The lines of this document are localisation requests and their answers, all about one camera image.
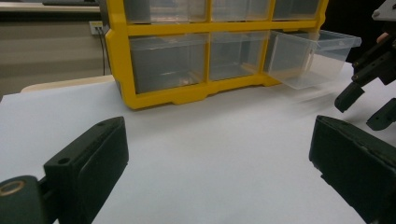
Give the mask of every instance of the yellow frame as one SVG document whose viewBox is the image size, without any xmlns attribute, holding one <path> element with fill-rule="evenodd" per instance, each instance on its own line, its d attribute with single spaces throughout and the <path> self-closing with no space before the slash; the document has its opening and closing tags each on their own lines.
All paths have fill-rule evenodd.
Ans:
<svg viewBox="0 0 396 224">
<path fill-rule="evenodd" d="M 272 21 L 276 0 L 271 0 L 268 21 L 212 22 L 210 18 L 212 14 L 212 0 L 207 0 L 208 16 L 205 22 L 186 24 L 131 24 L 126 20 L 123 0 L 109 0 L 107 1 L 107 10 L 110 30 L 106 34 L 106 45 L 111 71 L 114 78 L 120 83 L 120 91 L 124 103 L 133 109 L 167 103 L 173 103 L 175 105 L 186 104 L 204 100 L 208 95 L 215 94 L 219 91 L 227 91 L 246 86 L 273 86 L 279 84 L 279 82 L 262 71 L 267 41 L 264 42 L 262 57 L 259 64 L 260 72 L 258 74 L 219 81 L 211 81 L 208 78 L 210 56 L 210 42 L 208 42 L 206 44 L 205 53 L 205 77 L 202 83 L 136 94 L 129 37 L 139 35 L 178 35 L 186 33 L 208 33 L 210 35 L 211 32 L 270 31 L 275 29 L 317 32 L 325 21 L 325 11 L 328 2 L 329 0 L 319 1 L 317 16 L 311 21 Z"/>
</svg>

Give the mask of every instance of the power cord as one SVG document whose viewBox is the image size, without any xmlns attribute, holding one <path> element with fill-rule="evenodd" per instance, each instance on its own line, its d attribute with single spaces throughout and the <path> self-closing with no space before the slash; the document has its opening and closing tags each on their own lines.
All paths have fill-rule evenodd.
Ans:
<svg viewBox="0 0 396 224">
<path fill-rule="evenodd" d="M 105 47 L 103 42 L 105 42 L 105 34 L 103 32 L 102 27 L 95 27 L 96 32 L 99 34 L 100 45 L 102 46 L 102 64 L 103 64 L 103 76 L 105 75 Z"/>
</svg>

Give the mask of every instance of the white tabletop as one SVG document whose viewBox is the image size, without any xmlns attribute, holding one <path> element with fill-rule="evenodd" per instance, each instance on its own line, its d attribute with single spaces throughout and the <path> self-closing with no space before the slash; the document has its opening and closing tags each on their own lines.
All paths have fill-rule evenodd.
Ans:
<svg viewBox="0 0 396 224">
<path fill-rule="evenodd" d="M 124 116 L 130 163 L 94 223 L 363 223 L 308 159 L 316 115 L 365 121 L 393 96 L 375 81 L 345 114 L 350 82 L 245 88 L 133 111 L 114 82 L 5 96 L 0 181 L 42 165 L 93 124 Z M 375 133 L 396 145 L 396 125 Z"/>
</svg>

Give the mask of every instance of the black clamp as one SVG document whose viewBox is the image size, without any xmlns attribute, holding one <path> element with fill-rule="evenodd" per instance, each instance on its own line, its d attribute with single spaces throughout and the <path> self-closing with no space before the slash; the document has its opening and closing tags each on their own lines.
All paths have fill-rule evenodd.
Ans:
<svg viewBox="0 0 396 224">
<path fill-rule="evenodd" d="M 366 223 L 396 223 L 396 147 L 350 123 L 318 116 L 309 160 Z"/>
<path fill-rule="evenodd" d="M 47 161 L 40 181 L 0 183 L 0 223 L 92 223 L 128 163 L 126 139 L 122 117 L 102 121 Z"/>
<path fill-rule="evenodd" d="M 396 80 L 396 40 L 393 35 L 387 36 L 380 43 L 368 50 L 353 63 L 352 83 L 335 99 L 334 105 L 341 112 L 348 110 L 364 94 L 362 87 L 379 78 L 384 85 Z M 387 104 L 375 113 L 379 119 L 369 119 L 368 125 L 375 131 L 387 128 L 389 121 L 396 120 L 389 111 L 396 109 L 396 104 Z"/>
</svg>

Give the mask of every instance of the yellow storage organizer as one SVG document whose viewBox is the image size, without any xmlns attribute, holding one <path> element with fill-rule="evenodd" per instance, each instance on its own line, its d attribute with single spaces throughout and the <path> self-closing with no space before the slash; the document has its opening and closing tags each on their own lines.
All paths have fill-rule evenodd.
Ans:
<svg viewBox="0 0 396 224">
<path fill-rule="evenodd" d="M 107 0 L 111 71 L 133 109 L 272 86 L 279 82 L 263 72 L 269 32 L 318 32 L 327 5 L 328 0 Z"/>
</svg>

